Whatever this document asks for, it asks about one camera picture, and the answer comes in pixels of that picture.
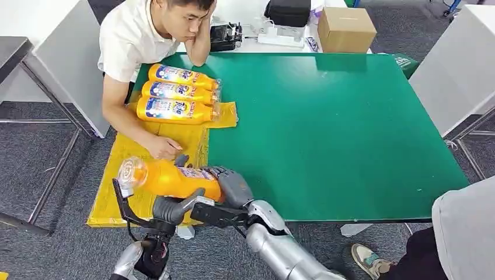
black bag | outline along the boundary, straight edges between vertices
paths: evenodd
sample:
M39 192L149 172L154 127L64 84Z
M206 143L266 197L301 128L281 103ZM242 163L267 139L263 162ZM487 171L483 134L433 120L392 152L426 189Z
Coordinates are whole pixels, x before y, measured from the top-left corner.
M303 27L309 19L311 0L270 0L264 16L276 25Z

person's leg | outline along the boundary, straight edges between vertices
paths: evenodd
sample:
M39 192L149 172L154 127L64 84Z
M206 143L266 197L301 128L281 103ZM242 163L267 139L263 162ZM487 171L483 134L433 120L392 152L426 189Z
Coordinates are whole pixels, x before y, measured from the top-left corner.
M406 254L397 264L380 259L360 244L353 245L351 253L373 280L447 280L438 259L433 228L414 233L407 241Z
M351 255L359 267L364 270L373 280L377 280L384 273L390 270L391 261L386 261L366 246L354 244L351 247Z

cardboard box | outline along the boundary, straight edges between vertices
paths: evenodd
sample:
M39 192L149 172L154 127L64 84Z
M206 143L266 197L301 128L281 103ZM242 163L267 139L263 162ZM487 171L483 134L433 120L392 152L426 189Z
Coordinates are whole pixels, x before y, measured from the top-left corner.
M368 12L361 8L324 8L318 22L324 53L366 53L375 35Z

white partition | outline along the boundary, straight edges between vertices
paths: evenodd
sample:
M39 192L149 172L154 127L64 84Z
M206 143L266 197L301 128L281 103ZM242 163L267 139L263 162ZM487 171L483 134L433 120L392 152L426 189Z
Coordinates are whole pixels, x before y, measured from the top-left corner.
M96 66L100 26L87 0L1 1L0 15L0 35L28 37L34 45L30 67L104 137L110 125L101 111L103 77ZM0 87L3 100L49 102L22 70L11 76Z
M444 137L495 106L495 6L466 5L410 78Z

man's arm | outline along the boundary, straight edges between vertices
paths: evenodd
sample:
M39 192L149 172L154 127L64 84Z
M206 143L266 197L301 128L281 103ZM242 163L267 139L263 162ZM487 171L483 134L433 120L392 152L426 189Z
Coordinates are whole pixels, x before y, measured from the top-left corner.
M194 66L203 66L206 62L208 54L210 54L210 19L216 6L217 2L215 1L211 5L208 14L201 21L198 36L196 36L193 40L187 40L184 42L184 45L186 45L187 56Z
M174 159L181 146L174 140L154 135L140 124L136 114L125 107L129 83L119 82L105 75L103 80L102 110L105 119L119 133L131 138L145 147L151 156L157 159Z

